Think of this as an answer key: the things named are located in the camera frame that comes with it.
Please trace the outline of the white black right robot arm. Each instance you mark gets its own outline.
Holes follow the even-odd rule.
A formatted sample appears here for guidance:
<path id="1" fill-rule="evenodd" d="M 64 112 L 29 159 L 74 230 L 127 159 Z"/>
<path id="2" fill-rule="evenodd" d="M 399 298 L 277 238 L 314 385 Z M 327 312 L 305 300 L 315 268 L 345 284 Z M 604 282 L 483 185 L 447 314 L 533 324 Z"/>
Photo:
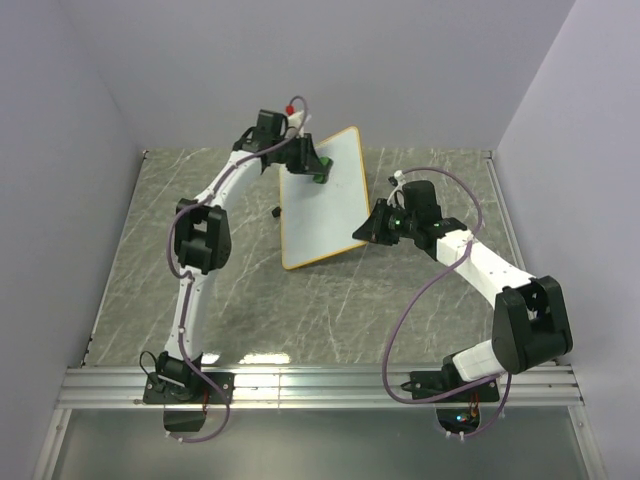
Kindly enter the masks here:
<path id="1" fill-rule="evenodd" d="M 440 278 L 457 273 L 493 310 L 490 339 L 447 356 L 438 379 L 424 383 L 422 393 L 409 403 L 463 400 L 503 374 L 517 375 L 572 351 L 573 336 L 557 280 L 517 268 L 479 242 L 463 222 L 444 217 L 432 182 L 403 185 L 401 198 L 378 199 L 353 238 L 385 246 L 412 240 L 444 265 Z"/>

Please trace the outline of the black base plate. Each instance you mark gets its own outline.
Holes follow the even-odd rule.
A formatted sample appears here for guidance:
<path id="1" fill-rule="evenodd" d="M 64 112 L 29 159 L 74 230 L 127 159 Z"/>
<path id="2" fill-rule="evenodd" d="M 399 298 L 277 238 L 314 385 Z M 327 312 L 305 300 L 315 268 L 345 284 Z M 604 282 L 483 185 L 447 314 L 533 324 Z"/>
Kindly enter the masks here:
<path id="1" fill-rule="evenodd" d="M 209 379 L 204 381 L 198 375 L 190 387 L 160 379 L 152 372 L 147 376 L 142 402 L 146 405 L 214 404 L 221 405 L 233 396 L 234 377 L 231 372 L 206 372 Z"/>
<path id="2" fill-rule="evenodd" d="M 497 402 L 500 399 L 499 388 L 495 379 L 470 387 L 457 374 L 445 374 L 442 371 L 411 371 L 409 380 L 400 385 L 402 391 L 409 393 L 412 400 L 422 400 L 462 388 L 461 392 L 436 400 L 436 403 L 465 403 L 472 400 L 479 402 Z"/>

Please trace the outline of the green whiteboard eraser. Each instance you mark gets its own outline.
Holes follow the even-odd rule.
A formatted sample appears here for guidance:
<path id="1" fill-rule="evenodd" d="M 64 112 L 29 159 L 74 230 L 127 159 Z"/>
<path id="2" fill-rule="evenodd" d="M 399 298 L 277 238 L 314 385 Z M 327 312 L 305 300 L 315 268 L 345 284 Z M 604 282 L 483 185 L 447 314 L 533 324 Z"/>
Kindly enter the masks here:
<path id="1" fill-rule="evenodd" d="M 325 184 L 329 179 L 329 173 L 333 161 L 329 157 L 320 157 L 318 159 L 318 165 L 316 172 L 313 175 L 313 181 L 317 184 Z"/>

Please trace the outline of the yellow framed whiteboard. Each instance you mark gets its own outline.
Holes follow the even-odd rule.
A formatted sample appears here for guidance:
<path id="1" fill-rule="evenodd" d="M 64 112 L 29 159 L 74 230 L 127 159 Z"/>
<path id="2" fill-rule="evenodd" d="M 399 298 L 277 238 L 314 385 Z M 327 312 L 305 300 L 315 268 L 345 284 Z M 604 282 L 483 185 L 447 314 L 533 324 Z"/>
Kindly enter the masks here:
<path id="1" fill-rule="evenodd" d="M 286 270 L 365 245 L 353 238 L 371 213 L 359 129 L 350 126 L 315 150 L 333 161 L 326 183 L 280 169 L 281 262 Z"/>

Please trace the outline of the aluminium mounting rail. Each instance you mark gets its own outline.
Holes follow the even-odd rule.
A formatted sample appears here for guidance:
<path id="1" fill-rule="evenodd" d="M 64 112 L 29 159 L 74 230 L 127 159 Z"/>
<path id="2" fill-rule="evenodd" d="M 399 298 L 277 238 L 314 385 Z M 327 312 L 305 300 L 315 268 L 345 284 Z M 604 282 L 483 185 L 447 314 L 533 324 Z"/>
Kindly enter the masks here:
<path id="1" fill-rule="evenodd" d="M 400 404 L 383 388 L 376 365 L 237 365 L 231 407 L 240 409 L 389 409 Z M 163 409 L 143 399 L 146 375 L 137 367 L 70 369 L 58 409 Z M 580 406 L 584 403 L 569 366 L 545 364 L 515 376 L 509 407 Z"/>

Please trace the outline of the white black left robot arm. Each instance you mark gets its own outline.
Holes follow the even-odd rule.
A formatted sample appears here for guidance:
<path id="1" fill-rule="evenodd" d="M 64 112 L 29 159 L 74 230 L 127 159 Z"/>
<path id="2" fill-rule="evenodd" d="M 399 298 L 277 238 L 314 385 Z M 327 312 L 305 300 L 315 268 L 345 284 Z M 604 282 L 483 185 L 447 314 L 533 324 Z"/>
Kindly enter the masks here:
<path id="1" fill-rule="evenodd" d="M 294 175 L 327 180 L 332 162 L 315 152 L 312 137 L 304 130 L 308 118 L 306 108 L 292 105 L 282 113 L 260 111 L 212 182 L 194 198 L 178 202 L 166 246 L 170 272 L 179 281 L 177 307 L 164 350 L 154 359 L 150 390 L 167 392 L 178 403 L 230 402 L 229 385 L 202 371 L 200 338 L 208 291 L 232 250 L 229 214 L 273 164 Z"/>

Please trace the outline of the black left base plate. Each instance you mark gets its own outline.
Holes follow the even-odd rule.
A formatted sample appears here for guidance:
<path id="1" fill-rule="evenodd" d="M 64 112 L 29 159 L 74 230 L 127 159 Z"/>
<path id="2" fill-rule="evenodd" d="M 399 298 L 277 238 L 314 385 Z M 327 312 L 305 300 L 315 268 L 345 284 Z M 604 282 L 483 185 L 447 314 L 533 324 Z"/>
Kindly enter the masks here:
<path id="1" fill-rule="evenodd" d="M 160 379 L 152 372 L 147 376 L 142 402 L 146 405 L 214 404 L 221 405 L 233 396 L 234 377 L 231 372 L 206 372 L 209 379 L 204 381 L 198 375 L 190 387 Z"/>

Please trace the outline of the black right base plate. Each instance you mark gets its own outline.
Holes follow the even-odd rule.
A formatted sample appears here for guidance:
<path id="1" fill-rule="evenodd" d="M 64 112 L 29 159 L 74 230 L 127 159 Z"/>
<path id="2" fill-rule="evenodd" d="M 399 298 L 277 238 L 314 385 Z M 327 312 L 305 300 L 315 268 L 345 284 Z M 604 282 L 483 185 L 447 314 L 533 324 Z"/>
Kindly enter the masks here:
<path id="1" fill-rule="evenodd" d="M 465 403 L 472 400 L 479 402 L 497 402 L 500 399 L 499 388 L 495 379 L 470 387 L 457 374 L 445 374 L 442 371 L 411 371 L 409 380 L 400 385 L 402 391 L 409 393 L 412 400 L 422 400 L 462 388 L 461 392 L 436 400 L 436 403 Z"/>

